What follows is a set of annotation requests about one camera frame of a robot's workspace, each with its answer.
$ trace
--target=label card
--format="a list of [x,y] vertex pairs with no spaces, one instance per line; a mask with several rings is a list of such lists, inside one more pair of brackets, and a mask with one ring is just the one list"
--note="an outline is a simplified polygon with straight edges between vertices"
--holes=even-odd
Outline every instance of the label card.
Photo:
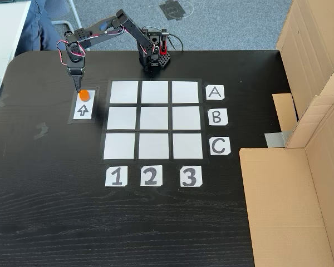
[[208,110],[209,125],[225,126],[229,123],[226,108],[215,108]]
[[161,186],[162,165],[144,166],[141,169],[141,186]]
[[229,155],[231,153],[228,137],[212,137],[209,139],[211,155]]
[[90,120],[93,111],[95,90],[87,90],[90,99],[86,102],[82,101],[77,94],[76,107],[74,109],[73,120]]
[[201,166],[184,166],[179,175],[181,187],[200,187],[203,184]]
[[207,100],[223,100],[225,98],[223,85],[207,85],[205,93]]
[[106,170],[105,186],[127,185],[127,166],[109,167]]

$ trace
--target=white paper square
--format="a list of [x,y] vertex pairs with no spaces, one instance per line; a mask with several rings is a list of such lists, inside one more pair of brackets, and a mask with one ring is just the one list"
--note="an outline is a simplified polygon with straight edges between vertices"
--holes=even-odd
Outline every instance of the white paper square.
[[229,155],[231,153],[230,138],[212,137],[209,139],[211,155]]
[[200,133],[174,133],[173,158],[203,159],[202,135]]
[[135,129],[136,107],[110,107],[107,129]]
[[205,88],[207,100],[223,100],[225,98],[223,85],[207,85]]
[[74,109],[73,120],[90,120],[92,111],[93,111],[93,104],[94,104],[94,97],[95,97],[95,90],[87,90],[90,99],[86,102],[82,101],[77,94],[77,101],[76,107]]
[[229,123],[226,108],[214,108],[208,110],[209,125],[225,126]]
[[105,136],[105,160],[132,160],[135,151],[134,133],[107,133]]
[[162,185],[162,165],[144,166],[141,169],[141,186]]
[[173,130],[200,130],[199,107],[173,107]]
[[109,167],[106,170],[105,186],[126,186],[127,166]]
[[168,107],[141,107],[140,129],[168,130]]
[[184,166],[179,171],[181,187],[200,187],[203,184],[201,166]]
[[137,103],[138,81],[112,81],[110,103]]
[[168,133],[140,133],[139,159],[168,158]]
[[168,81],[143,81],[142,89],[141,103],[168,103]]
[[172,82],[172,103],[199,103],[198,82]]

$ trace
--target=black cable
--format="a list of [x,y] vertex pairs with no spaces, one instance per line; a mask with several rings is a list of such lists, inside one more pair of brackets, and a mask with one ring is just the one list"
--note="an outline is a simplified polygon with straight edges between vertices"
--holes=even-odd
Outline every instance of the black cable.
[[180,44],[182,45],[182,51],[184,51],[184,47],[183,47],[183,42],[182,42],[182,40],[178,37],[178,36],[176,36],[176,35],[174,35],[174,34],[169,34],[169,35],[171,35],[171,36],[173,36],[173,37],[175,37],[175,38],[177,38],[178,39],[178,41],[180,42]]
[[171,38],[169,38],[169,36],[168,36],[167,38],[168,38],[168,41],[169,41],[169,43],[172,45],[173,49],[175,49],[175,50],[176,50],[176,47],[174,46],[174,44],[173,44],[173,42],[172,42]]

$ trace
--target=arrow symbol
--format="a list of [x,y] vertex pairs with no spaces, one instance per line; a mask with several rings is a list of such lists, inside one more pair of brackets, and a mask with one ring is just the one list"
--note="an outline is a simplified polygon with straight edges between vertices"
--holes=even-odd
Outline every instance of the arrow symbol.
[[78,109],[78,112],[80,112],[80,116],[84,116],[86,112],[89,112],[87,107],[83,105],[80,109]]

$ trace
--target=number 2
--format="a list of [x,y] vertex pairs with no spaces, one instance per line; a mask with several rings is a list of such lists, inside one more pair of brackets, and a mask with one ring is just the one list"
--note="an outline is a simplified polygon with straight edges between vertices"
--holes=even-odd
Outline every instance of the number 2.
[[144,170],[144,174],[147,174],[148,172],[151,173],[151,179],[148,180],[148,181],[145,181],[145,185],[156,185],[157,182],[154,181],[155,177],[156,177],[156,174],[157,174],[157,171],[155,168],[152,168],[152,167],[149,167],[147,168],[146,170]]
[[141,168],[141,186],[162,185],[162,165],[143,166]]

